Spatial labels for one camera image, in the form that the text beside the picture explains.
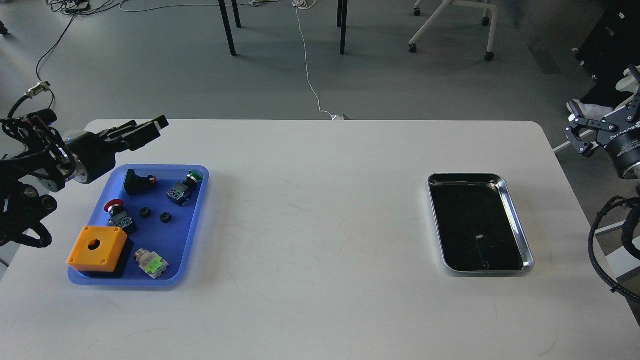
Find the black table leg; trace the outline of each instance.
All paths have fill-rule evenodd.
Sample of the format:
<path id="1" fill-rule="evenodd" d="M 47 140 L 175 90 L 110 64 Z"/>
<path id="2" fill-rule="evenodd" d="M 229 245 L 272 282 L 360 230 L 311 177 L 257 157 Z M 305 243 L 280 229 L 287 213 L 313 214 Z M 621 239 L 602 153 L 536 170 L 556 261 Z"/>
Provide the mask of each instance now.
<path id="1" fill-rule="evenodd" d="M 236 0 L 231 0 L 231 6 L 234 9 L 234 17 L 236 18 L 236 27 L 238 29 L 242 29 L 242 24 L 240 24 L 240 14 L 238 13 L 238 3 Z"/>
<path id="2" fill-rule="evenodd" d="M 340 29 L 340 54 L 344 55 L 344 42 L 346 40 L 347 37 L 347 3 L 349 2 L 348 0 L 341 0 L 342 1 L 342 23 L 341 25 L 341 29 Z"/>
<path id="3" fill-rule="evenodd" d="M 342 0 L 338 0 L 338 28 L 342 24 Z"/>
<path id="4" fill-rule="evenodd" d="M 229 43 L 229 51 L 231 52 L 231 56 L 235 56 L 236 54 L 236 46 L 234 45 L 234 37 L 231 35 L 231 26 L 229 25 L 229 16 L 227 14 L 227 4 L 225 4 L 225 0 L 218 0 L 220 4 L 220 13 L 222 14 L 222 23 L 225 25 L 225 32 L 227 33 L 227 42 Z"/>

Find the black cable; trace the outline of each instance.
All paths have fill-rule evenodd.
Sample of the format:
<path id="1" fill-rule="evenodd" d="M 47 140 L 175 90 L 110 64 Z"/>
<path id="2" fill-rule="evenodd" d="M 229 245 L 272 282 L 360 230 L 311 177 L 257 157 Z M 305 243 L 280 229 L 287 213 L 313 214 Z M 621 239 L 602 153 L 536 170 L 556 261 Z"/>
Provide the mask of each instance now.
<path id="1" fill-rule="evenodd" d="M 636 206 L 627 215 L 624 225 L 622 226 L 622 246 L 634 258 L 640 260 L 640 250 L 634 245 L 634 231 L 640 222 L 640 206 Z"/>
<path id="2" fill-rule="evenodd" d="M 42 55 L 42 57 L 38 60 L 38 63 L 36 64 L 36 76 L 38 77 L 38 80 L 43 81 L 42 78 L 40 77 L 40 63 L 47 55 L 49 55 L 52 51 L 54 51 L 58 47 L 58 44 L 60 44 L 60 41 L 62 41 L 62 38 L 65 36 L 65 34 L 67 33 L 67 30 L 69 30 L 69 27 L 71 26 L 71 24 L 75 19 L 76 19 L 76 15 L 71 16 L 71 20 L 69 20 L 67 27 L 62 32 L 62 35 L 60 35 L 60 37 L 58 38 L 58 41 L 56 41 L 56 43 L 53 44 L 53 46 L 49 49 L 49 51 L 47 51 L 44 55 Z"/>
<path id="3" fill-rule="evenodd" d="M 20 107 L 20 105 L 22 105 L 22 103 L 26 100 L 29 99 L 29 97 L 27 95 L 23 95 L 20 100 L 18 100 L 13 107 L 11 108 L 11 110 L 9 110 L 9 115 L 7 115 L 6 117 L 11 119 L 13 118 L 13 114 L 15 113 L 16 110 L 18 110 L 18 108 Z"/>
<path id="4" fill-rule="evenodd" d="M 589 240 L 588 240 L 588 249 L 589 249 L 589 260 L 591 260 L 591 265 L 596 270 L 596 273 L 600 278 L 611 287 L 612 293 L 619 293 L 625 298 L 629 299 L 629 301 L 635 302 L 636 304 L 640 304 L 640 296 L 631 292 L 626 287 L 622 286 L 618 281 L 612 279 L 607 272 L 604 271 L 600 263 L 596 259 L 595 253 L 593 252 L 593 239 L 595 237 L 596 230 L 600 227 L 600 222 L 612 209 L 617 208 L 619 206 L 629 204 L 631 206 L 636 206 L 640 203 L 640 197 L 634 197 L 633 199 L 625 199 L 620 196 L 615 196 L 611 198 L 607 202 L 607 204 L 598 212 L 596 215 L 596 219 L 593 221 L 593 225 L 591 226 L 591 230 L 589 231 Z"/>
<path id="5" fill-rule="evenodd" d="M 49 109 L 51 109 L 54 100 L 56 100 L 56 94 L 53 93 L 53 90 L 51 90 L 51 88 L 49 89 L 49 92 L 51 93 L 51 102 L 49 103 Z"/>

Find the cable connector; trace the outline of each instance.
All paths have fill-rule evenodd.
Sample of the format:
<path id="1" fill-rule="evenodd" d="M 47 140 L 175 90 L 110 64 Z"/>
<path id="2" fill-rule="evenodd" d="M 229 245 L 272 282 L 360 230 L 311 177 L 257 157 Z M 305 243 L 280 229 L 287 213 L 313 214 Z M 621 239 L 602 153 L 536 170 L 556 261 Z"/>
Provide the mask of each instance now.
<path id="1" fill-rule="evenodd" d="M 33 99 L 34 96 L 38 95 L 43 91 L 50 91 L 49 85 L 51 85 L 48 81 L 41 81 L 33 88 L 30 88 L 24 95 L 28 96 L 30 99 Z"/>

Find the white cable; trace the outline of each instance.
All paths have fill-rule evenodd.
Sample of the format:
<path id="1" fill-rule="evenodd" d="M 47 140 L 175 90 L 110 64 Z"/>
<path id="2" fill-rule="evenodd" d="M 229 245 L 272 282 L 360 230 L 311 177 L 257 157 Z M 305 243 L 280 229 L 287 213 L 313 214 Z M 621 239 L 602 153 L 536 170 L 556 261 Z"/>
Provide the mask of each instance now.
<path id="1" fill-rule="evenodd" d="M 307 70 L 307 83 L 309 84 L 309 87 L 311 88 L 311 91 L 313 91 L 314 95 L 316 96 L 316 99 L 318 100 L 318 112 L 319 113 L 327 113 L 327 114 L 329 114 L 331 116 L 332 120 L 335 120 L 338 117 L 337 115 L 334 115 L 334 114 L 330 113 L 329 111 L 324 111 L 324 110 L 322 110 L 320 108 L 320 98 L 318 97 L 318 94 L 314 90 L 314 87 L 311 85 L 311 80 L 309 80 L 309 66 L 308 66 L 308 63 L 307 63 L 307 43 L 305 41 L 305 35 L 302 33 L 302 25 L 300 25 L 300 16 L 298 15 L 298 7 L 296 7 L 296 17 L 298 18 L 298 29 L 300 29 L 300 36 L 302 37 L 302 44 L 305 47 L 305 69 Z"/>
<path id="2" fill-rule="evenodd" d="M 280 0 L 251 0 L 249 1 L 249 5 L 251 6 L 260 6 L 263 3 L 277 3 Z"/>
<path id="3" fill-rule="evenodd" d="M 309 10 L 312 7 L 314 7 L 315 4 L 316 4 L 316 0 L 314 0 L 314 3 L 311 5 L 307 4 L 307 0 L 293 0 L 291 2 L 291 6 L 295 6 L 296 9 L 300 9 L 300 10 Z"/>

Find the metal tray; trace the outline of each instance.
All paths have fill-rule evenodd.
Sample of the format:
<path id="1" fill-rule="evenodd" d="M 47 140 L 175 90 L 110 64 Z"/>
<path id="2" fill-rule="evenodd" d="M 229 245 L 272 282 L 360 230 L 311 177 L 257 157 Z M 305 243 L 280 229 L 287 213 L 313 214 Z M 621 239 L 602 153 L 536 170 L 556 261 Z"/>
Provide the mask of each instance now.
<path id="1" fill-rule="evenodd" d="M 433 174 L 428 184 L 447 268 L 467 275 L 533 269 L 533 255 L 503 178 Z"/>

